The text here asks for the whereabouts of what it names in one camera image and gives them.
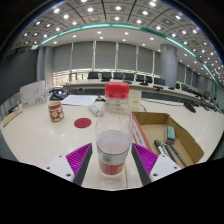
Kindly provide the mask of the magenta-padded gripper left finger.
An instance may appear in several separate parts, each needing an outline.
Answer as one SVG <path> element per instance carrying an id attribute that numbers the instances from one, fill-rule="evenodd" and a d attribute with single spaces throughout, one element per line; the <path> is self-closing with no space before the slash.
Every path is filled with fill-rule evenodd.
<path id="1" fill-rule="evenodd" d="M 66 156 L 57 156 L 46 166 L 45 170 L 81 186 L 91 155 L 92 144 L 89 143 Z"/>

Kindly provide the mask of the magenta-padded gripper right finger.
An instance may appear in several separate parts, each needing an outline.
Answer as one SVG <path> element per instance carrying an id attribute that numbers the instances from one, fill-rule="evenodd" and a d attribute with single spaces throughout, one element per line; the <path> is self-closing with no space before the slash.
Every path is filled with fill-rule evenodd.
<path id="1" fill-rule="evenodd" d="M 132 144 L 131 153 L 143 186 L 180 170 L 180 167 L 165 154 L 157 155 L 135 143 Z"/>

